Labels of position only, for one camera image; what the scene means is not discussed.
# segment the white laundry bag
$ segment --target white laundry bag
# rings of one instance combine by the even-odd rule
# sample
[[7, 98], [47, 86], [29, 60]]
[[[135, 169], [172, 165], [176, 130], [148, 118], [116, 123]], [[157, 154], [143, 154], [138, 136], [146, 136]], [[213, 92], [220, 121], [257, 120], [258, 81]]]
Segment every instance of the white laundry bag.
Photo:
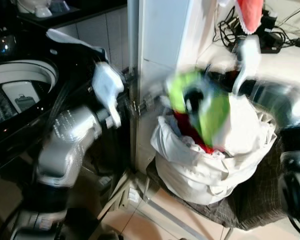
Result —
[[[159, 116], [151, 138], [157, 151], [155, 165], [159, 177], [171, 192], [187, 202], [209, 205], [229, 196], [238, 184], [254, 174], [277, 138], [275, 126], [262, 115], [258, 113], [259, 128], [255, 130], [257, 137], [251, 151], [231, 157], [189, 148], [179, 138], [176, 125], [171, 126], [165, 116]], [[242, 119], [242, 124], [249, 122]]]

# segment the red cloth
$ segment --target red cloth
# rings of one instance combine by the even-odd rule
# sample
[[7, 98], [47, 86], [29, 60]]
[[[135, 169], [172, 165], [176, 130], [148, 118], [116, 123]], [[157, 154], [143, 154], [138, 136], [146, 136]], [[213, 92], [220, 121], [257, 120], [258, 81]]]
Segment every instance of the red cloth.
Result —
[[212, 154], [214, 152], [212, 147], [205, 145], [197, 130], [191, 126], [189, 116], [187, 114], [174, 111], [173, 115], [178, 122], [179, 130], [183, 136], [191, 137], [195, 144], [199, 145], [207, 154]]

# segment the washing machine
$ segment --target washing machine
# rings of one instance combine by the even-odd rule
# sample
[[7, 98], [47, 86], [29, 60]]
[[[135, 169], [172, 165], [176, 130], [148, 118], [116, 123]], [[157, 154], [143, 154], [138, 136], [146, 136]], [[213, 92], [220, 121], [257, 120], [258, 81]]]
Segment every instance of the washing machine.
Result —
[[100, 62], [102, 49], [0, 28], [0, 168], [38, 143], [60, 111], [98, 108], [91, 79]]

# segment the washing machine drum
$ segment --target washing machine drum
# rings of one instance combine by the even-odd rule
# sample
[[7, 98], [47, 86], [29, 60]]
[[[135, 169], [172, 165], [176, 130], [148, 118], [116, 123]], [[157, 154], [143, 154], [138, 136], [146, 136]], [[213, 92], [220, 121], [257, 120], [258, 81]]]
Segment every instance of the washing machine drum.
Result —
[[88, 89], [96, 63], [106, 61], [105, 52], [45, 32], [0, 35], [0, 167], [42, 138], [56, 103], [96, 102]]

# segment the tile floor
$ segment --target tile floor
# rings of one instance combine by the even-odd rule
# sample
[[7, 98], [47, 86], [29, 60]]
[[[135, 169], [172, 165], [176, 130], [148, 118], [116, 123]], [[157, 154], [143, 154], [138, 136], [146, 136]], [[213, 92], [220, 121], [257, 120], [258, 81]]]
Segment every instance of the tile floor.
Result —
[[[142, 184], [140, 186], [137, 182], [136, 185], [142, 192]], [[127, 208], [108, 212], [90, 240], [97, 240], [100, 232], [111, 229], [122, 234], [125, 240], [223, 240], [229, 230], [190, 211], [155, 185], [150, 185], [148, 196], [155, 206], [166, 210], [168, 215], [141, 198], [138, 202], [130, 201]], [[277, 239], [298, 240], [300, 235], [288, 219], [283, 219], [251, 231], [234, 229], [229, 240]]]

